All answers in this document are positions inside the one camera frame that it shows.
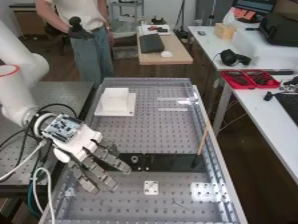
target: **monitor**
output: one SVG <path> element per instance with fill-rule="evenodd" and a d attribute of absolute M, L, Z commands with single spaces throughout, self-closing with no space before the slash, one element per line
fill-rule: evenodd
<path fill-rule="evenodd" d="M 260 15 L 266 15 L 273 11 L 277 0 L 234 0 L 233 7 L 256 11 Z"/>

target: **metal breadboard table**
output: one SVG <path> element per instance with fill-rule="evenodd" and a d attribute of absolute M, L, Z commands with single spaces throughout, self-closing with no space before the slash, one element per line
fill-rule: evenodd
<path fill-rule="evenodd" d="M 92 90 L 93 84 L 89 82 L 40 82 L 32 89 L 36 102 L 40 106 L 51 103 L 64 103 L 69 105 L 77 114 L 83 112 L 83 108 Z M 63 107 L 49 108 L 53 112 L 64 112 L 71 114 L 68 109 Z M 20 127 L 15 125 L 0 115 L 0 142 L 3 142 L 15 132 L 20 130 Z M 0 151 L 0 176 L 8 172 L 19 157 L 21 148 L 23 135 L 14 138 L 14 141 Z M 36 147 L 36 142 L 28 138 L 27 148 L 23 158 L 29 155 Z M 8 193 L 17 194 L 20 192 L 27 193 L 29 174 L 33 169 L 37 154 L 32 157 L 31 161 L 16 171 L 15 175 L 4 183 L 0 183 L 0 194 L 8 196 Z M 53 170 L 56 165 L 56 158 L 53 154 L 49 154 L 45 167 Z"/>
<path fill-rule="evenodd" d="M 93 116 L 107 87 L 129 87 L 137 94 L 135 117 Z M 53 193 L 57 223 L 246 224 L 213 131 L 197 159 L 202 167 L 192 170 L 192 160 L 177 159 L 194 158 L 205 119 L 201 97 L 189 79 L 105 79 L 87 124 L 116 142 L 123 155 L 137 155 L 143 163 L 129 175 L 109 171 L 119 188 L 115 192 L 103 188 L 97 195 L 83 190 L 65 169 Z M 170 160 L 166 172 L 160 158 L 164 164 Z M 145 194 L 145 181 L 159 182 L 157 195 Z M 51 223 L 48 208 L 40 223 Z"/>

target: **keyboard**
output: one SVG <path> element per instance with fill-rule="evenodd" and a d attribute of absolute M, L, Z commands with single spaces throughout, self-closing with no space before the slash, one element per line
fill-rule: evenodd
<path fill-rule="evenodd" d="M 298 126 L 298 94 L 278 93 L 276 97 Z"/>
<path fill-rule="evenodd" d="M 143 53 L 163 52 L 165 50 L 165 45 L 159 33 L 141 36 L 140 46 Z"/>

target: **white robotic arm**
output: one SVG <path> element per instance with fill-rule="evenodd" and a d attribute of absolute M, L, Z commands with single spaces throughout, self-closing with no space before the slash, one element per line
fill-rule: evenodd
<path fill-rule="evenodd" d="M 104 184 L 115 189 L 116 181 L 100 167 L 103 161 L 123 173 L 132 169 L 117 158 L 117 147 L 103 139 L 80 120 L 65 114 L 41 112 L 33 100 L 29 87 L 48 73 L 45 59 L 32 54 L 0 21 L 0 104 L 4 116 L 19 126 L 32 125 L 33 134 L 40 139 L 51 139 L 55 155 L 68 163 L 73 175 L 89 192 Z"/>

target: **white shirt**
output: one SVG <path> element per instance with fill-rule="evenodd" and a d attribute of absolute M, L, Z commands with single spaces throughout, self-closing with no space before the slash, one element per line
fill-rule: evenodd
<path fill-rule="evenodd" d="M 83 28 L 92 31 L 104 25 L 105 19 L 100 13 L 97 0 L 45 0 L 56 5 L 61 20 L 69 24 L 73 16 L 81 18 Z"/>

